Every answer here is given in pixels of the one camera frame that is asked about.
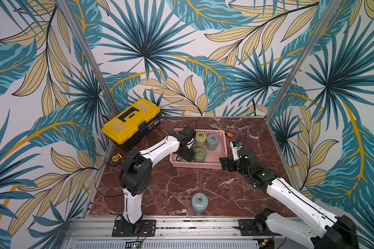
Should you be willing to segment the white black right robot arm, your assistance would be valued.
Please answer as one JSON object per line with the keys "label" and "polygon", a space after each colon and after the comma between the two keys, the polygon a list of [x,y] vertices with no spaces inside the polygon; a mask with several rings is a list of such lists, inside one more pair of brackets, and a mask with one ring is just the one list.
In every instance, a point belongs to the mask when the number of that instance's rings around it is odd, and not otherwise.
{"label": "white black right robot arm", "polygon": [[290,186],[270,168],[261,166],[257,153],[240,148],[232,157],[219,159],[222,170],[240,172],[253,187],[289,208],[303,223],[292,221],[266,209],[257,216],[267,229],[281,234],[308,249],[357,249],[356,226],[347,216],[337,216],[320,207]]}

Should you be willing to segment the green canister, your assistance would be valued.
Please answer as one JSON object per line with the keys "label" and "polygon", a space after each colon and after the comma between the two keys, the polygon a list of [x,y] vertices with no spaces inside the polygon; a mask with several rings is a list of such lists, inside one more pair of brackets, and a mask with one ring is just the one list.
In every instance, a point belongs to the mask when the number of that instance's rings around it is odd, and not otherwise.
{"label": "green canister", "polygon": [[195,155],[193,161],[204,163],[207,155],[206,150],[204,150],[202,147],[197,147],[194,151]]}

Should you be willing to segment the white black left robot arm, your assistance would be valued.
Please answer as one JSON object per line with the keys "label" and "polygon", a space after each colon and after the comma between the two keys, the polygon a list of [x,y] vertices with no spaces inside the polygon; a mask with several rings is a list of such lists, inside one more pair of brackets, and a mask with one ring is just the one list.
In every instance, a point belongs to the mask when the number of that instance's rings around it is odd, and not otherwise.
{"label": "white black left robot arm", "polygon": [[182,131],[173,131],[157,144],[141,150],[131,150],[124,158],[119,181],[124,193],[123,219],[138,225],[142,219],[142,194],[151,181],[152,169],[165,157],[175,154],[191,163],[196,155],[192,148],[196,131],[186,126]]}

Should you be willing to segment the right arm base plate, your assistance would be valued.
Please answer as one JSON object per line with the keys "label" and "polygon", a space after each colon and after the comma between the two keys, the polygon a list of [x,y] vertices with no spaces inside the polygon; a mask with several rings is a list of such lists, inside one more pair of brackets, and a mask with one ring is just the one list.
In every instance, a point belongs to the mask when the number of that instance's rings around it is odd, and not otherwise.
{"label": "right arm base plate", "polygon": [[269,231],[265,223],[257,219],[241,219],[238,220],[238,229],[241,236],[265,236]]}

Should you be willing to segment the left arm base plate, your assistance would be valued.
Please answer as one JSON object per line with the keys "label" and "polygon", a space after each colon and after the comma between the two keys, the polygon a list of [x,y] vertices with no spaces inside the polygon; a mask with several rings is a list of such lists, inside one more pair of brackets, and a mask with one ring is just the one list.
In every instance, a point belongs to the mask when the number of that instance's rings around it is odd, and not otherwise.
{"label": "left arm base plate", "polygon": [[153,237],[156,232],[156,220],[139,220],[137,224],[131,224],[126,220],[114,222],[112,237]]}

